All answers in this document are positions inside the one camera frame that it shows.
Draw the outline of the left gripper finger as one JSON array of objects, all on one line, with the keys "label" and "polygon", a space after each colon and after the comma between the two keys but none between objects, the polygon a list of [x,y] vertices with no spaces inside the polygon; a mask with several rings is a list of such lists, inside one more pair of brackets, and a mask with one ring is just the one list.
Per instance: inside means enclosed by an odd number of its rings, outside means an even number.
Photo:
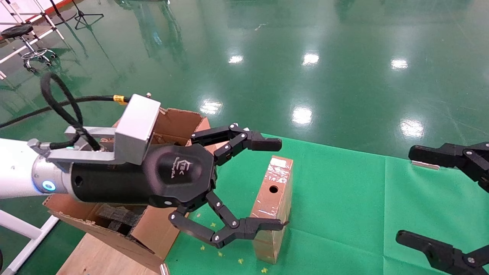
[{"label": "left gripper finger", "polygon": [[260,132],[239,127],[237,123],[194,132],[190,141],[203,147],[224,143],[213,152],[214,163],[218,166],[225,164],[245,149],[278,152],[282,148],[281,139],[264,137]]},{"label": "left gripper finger", "polygon": [[219,231],[214,232],[200,223],[186,218],[185,214],[187,214],[188,209],[181,205],[169,215],[169,221],[181,232],[217,249],[223,248],[236,239],[253,240],[261,230],[279,231],[283,230],[285,226],[280,219],[257,217],[237,219],[212,191],[206,195],[206,202],[224,223],[224,227]]}]

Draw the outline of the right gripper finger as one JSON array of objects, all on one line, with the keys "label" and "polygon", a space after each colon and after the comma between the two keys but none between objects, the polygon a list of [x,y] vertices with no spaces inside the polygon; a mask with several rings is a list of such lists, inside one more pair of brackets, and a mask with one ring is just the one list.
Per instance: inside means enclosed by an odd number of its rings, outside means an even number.
[{"label": "right gripper finger", "polygon": [[424,253],[430,266],[444,273],[450,275],[488,274],[484,269],[489,262],[488,245],[465,254],[450,244],[407,230],[397,232],[396,242]]},{"label": "right gripper finger", "polygon": [[444,143],[439,148],[412,146],[408,158],[439,167],[457,168],[485,191],[489,191],[489,144],[471,146]]}]

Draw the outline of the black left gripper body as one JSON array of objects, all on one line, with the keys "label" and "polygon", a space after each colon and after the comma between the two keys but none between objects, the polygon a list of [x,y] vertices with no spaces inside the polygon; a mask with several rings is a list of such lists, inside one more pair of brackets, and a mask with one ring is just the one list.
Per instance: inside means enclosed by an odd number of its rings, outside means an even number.
[{"label": "black left gripper body", "polygon": [[216,176],[214,155],[199,144],[150,146],[140,165],[75,163],[71,169],[73,194],[82,202],[192,210],[205,203]]}]

